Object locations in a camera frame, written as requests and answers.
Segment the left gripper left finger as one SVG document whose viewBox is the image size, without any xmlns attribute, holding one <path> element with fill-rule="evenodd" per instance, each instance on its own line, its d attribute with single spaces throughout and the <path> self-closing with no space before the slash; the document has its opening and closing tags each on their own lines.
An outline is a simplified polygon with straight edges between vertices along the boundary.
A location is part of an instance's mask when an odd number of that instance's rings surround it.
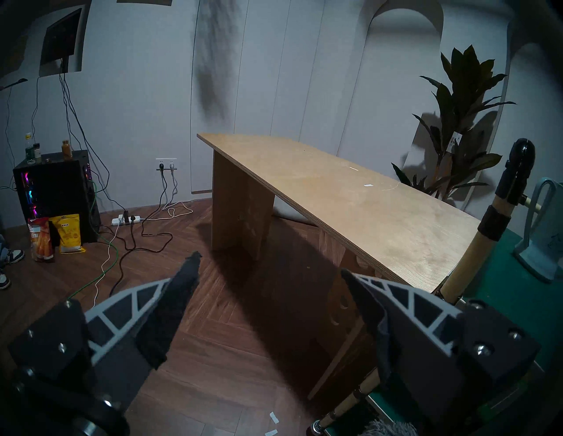
<svg viewBox="0 0 563 436">
<path fill-rule="evenodd" d="M 172 278 L 120 291 L 88 310 L 84 315 L 90 330 L 91 364 L 97 365 L 128 335 L 152 369 L 166 362 L 172 339 L 199 285 L 201 258 L 200 252 L 194 251 Z"/>
</svg>

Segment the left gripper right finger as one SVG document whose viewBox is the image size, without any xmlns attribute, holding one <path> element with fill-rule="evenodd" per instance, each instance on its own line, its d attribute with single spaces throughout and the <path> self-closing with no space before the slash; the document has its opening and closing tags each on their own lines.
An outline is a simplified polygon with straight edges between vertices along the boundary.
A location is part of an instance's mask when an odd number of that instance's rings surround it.
<svg viewBox="0 0 563 436">
<path fill-rule="evenodd" d="M 425 418 L 442 423 L 462 388 L 461 311 L 411 286 L 348 269 L 341 276 L 373 337 L 380 384 L 398 380 Z"/>
</svg>

